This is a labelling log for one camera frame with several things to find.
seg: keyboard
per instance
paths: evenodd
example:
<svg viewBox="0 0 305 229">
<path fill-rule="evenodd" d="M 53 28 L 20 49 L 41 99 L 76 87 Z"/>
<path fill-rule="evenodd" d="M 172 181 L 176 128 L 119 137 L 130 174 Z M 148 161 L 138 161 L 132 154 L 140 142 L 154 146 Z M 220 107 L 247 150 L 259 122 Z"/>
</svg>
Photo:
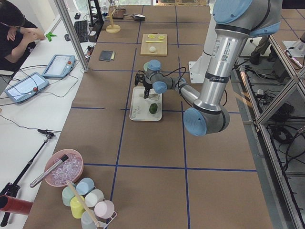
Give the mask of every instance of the keyboard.
<svg viewBox="0 0 305 229">
<path fill-rule="evenodd" d="M 88 22 L 87 21 L 76 21 L 74 23 L 74 28 L 80 43 L 87 42 L 89 39 L 88 36 Z"/>
</svg>

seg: avocado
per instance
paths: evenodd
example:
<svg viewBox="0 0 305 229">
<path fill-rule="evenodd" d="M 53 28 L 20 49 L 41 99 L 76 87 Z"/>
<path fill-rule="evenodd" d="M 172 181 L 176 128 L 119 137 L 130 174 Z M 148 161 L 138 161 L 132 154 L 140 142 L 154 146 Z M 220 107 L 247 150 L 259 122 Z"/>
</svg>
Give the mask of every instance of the avocado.
<svg viewBox="0 0 305 229">
<path fill-rule="evenodd" d="M 151 104 L 151 106 L 149 107 L 149 112 L 151 114 L 157 113 L 157 110 L 158 110 L 158 105 L 157 104 Z"/>
</svg>

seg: white table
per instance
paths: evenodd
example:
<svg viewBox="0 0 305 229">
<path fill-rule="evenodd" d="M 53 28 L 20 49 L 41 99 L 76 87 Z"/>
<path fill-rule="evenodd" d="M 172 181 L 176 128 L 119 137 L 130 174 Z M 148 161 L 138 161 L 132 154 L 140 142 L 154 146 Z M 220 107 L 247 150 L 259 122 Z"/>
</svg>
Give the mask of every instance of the white table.
<svg viewBox="0 0 305 229">
<path fill-rule="evenodd" d="M 48 31 L 53 28 L 59 19 L 58 16 Z M 72 43 L 67 42 L 64 39 L 66 33 L 66 29 L 61 21 L 53 31 L 53 34 L 56 34 L 57 37 L 52 37 L 51 42 L 49 42 L 48 39 L 40 41 L 22 67 L 47 65 L 55 54 L 75 55 L 76 59 L 78 59 Z M 93 45 L 93 43 L 89 42 L 81 43 L 84 51 L 88 44 Z M 25 73 L 42 73 L 43 70 L 44 68 L 26 69 Z M 79 80 L 63 98 L 58 98 L 52 94 L 38 94 L 22 104 L 1 106 L 1 115 L 13 120 L 21 126 L 61 131 L 83 76 L 83 70 L 80 63 L 76 65 L 71 72 L 71 75 L 77 77 Z M 15 76 L 15 78 L 18 79 L 23 79 L 24 77 L 26 77 L 26 75 L 21 72 L 18 72 Z M 56 82 L 57 79 L 49 81 L 51 84 Z M 52 92 L 56 95 L 63 96 L 76 81 L 77 79 L 71 76 L 66 76 L 63 80 L 48 86 L 43 92 Z M 0 98 L 5 97 L 7 97 L 5 93 L 0 96 Z M 0 100 L 0 104 L 9 103 L 12 103 L 12 100 L 8 98 Z M 44 171 L 45 164 L 52 155 L 60 136 L 60 133 L 55 134 L 56 137 L 49 140 L 49 142 L 44 146 L 35 158 L 34 163 L 18 183 L 21 187 L 17 195 L 18 198 L 31 202 L 35 200 L 40 185 L 37 185 L 35 188 L 30 188 L 29 185 Z M 17 176 L 26 166 L 27 162 L 32 159 L 45 139 L 46 137 L 37 130 L 20 128 L 14 123 L 0 117 L 1 190 L 8 182 L 13 183 L 15 181 Z M 3 216 L 4 212 L 0 212 L 0 221 L 2 221 Z M 21 229 L 23 228 L 26 218 L 27 216 L 24 215 L 11 214 L 9 222 L 5 228 Z"/>
</svg>

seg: white robotic arm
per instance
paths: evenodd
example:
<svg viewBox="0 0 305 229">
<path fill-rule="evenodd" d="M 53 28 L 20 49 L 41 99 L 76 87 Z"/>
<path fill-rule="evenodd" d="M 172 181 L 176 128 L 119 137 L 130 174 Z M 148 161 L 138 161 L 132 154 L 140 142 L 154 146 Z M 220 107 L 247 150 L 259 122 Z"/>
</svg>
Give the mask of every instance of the white robotic arm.
<svg viewBox="0 0 305 229">
<path fill-rule="evenodd" d="M 145 95 L 154 88 L 157 93 L 174 89 L 193 105 L 185 111 L 185 128 L 196 136 L 224 130 L 230 121 L 220 105 L 234 62 L 247 38 L 270 35 L 278 31 L 282 0 L 217 0 L 213 16 L 217 34 L 202 90 L 199 93 L 182 79 L 163 77 L 161 63 L 151 60 L 142 80 Z"/>
</svg>

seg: tablet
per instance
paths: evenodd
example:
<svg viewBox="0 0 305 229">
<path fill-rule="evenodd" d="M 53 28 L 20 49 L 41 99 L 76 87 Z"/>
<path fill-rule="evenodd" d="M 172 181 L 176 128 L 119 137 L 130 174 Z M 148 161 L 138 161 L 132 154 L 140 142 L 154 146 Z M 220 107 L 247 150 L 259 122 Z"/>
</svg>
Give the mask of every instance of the tablet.
<svg viewBox="0 0 305 229">
<path fill-rule="evenodd" d="M 54 55 L 41 75 L 45 78 L 64 78 L 72 70 L 74 63 L 73 55 Z"/>
<path fill-rule="evenodd" d="M 37 88 L 38 91 L 40 91 L 48 85 L 49 85 L 49 81 L 43 78 L 39 73 L 35 72 L 29 75 L 29 77 L 20 80 L 12 87 L 4 90 L 4 92 L 14 102 L 19 103 L 35 95 L 36 91 L 34 91 L 34 88 Z"/>
</svg>

